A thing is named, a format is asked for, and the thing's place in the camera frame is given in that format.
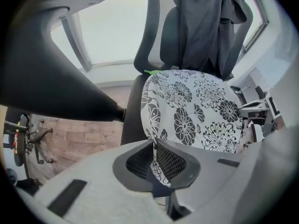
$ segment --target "black cloth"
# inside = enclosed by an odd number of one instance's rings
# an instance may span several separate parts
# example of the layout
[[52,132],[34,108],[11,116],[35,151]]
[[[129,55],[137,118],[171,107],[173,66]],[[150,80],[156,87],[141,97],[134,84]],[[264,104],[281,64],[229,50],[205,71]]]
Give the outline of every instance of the black cloth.
[[234,24],[247,20],[242,0],[174,0],[180,10],[180,69],[222,79],[234,41]]

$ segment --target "floral cushion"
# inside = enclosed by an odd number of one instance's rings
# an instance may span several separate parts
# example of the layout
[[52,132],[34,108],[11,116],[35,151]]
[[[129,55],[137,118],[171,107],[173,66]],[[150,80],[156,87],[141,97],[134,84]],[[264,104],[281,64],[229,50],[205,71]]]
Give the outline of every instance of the floral cushion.
[[165,70],[146,81],[141,100],[144,132],[154,141],[151,169],[169,186],[156,160],[157,139],[234,153],[242,129],[241,103],[222,80],[199,71]]

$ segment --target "mesh panel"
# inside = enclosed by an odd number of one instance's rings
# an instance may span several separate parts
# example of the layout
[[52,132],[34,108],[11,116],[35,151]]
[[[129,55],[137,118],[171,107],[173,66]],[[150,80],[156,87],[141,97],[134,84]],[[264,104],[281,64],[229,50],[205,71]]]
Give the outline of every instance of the mesh panel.
[[168,180],[171,180],[186,168],[186,161],[182,157],[164,148],[159,143],[157,144],[157,162]]
[[161,35],[162,35],[163,25],[167,14],[175,6],[176,5],[173,0],[160,0],[160,19],[159,19],[158,32],[157,32],[157,36],[153,48],[151,49],[149,54],[149,62],[151,62],[152,64],[163,64],[163,62],[160,59]]
[[146,179],[152,161],[153,147],[152,145],[148,145],[128,158],[126,167],[131,173],[142,179]]

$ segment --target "black mesh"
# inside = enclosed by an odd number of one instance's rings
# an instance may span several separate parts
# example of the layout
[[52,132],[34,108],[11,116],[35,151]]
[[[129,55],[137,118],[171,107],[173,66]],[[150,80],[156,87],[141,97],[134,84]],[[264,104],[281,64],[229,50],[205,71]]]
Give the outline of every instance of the black mesh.
[[160,165],[165,177],[171,180],[186,168],[186,161],[172,151],[157,144],[157,162]]
[[126,167],[136,176],[146,179],[150,164],[153,161],[153,146],[148,145],[138,153],[128,158]]

